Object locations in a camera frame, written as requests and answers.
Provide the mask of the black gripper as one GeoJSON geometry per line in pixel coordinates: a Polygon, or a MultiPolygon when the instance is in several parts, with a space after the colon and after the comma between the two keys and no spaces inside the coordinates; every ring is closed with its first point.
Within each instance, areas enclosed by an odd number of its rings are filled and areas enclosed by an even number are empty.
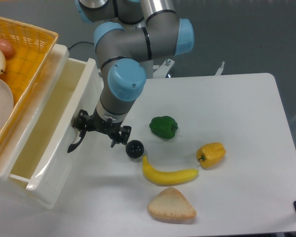
{"type": "Polygon", "coordinates": [[[121,126],[121,122],[115,122],[112,117],[102,119],[97,111],[89,115],[87,111],[81,109],[73,121],[72,127],[79,131],[97,131],[106,134],[111,138],[111,148],[115,144],[126,145],[128,143],[132,127],[121,126]]]}

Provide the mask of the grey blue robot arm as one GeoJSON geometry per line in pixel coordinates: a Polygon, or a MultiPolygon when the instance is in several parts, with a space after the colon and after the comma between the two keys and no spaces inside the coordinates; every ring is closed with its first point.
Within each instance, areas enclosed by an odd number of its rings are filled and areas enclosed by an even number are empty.
{"type": "Polygon", "coordinates": [[[100,22],[93,42],[104,88],[93,114],[80,110],[73,127],[80,139],[97,131],[126,144],[131,127],[122,123],[147,79],[141,63],[190,52],[193,26],[171,0],[78,0],[76,7],[84,21],[100,22]]]}

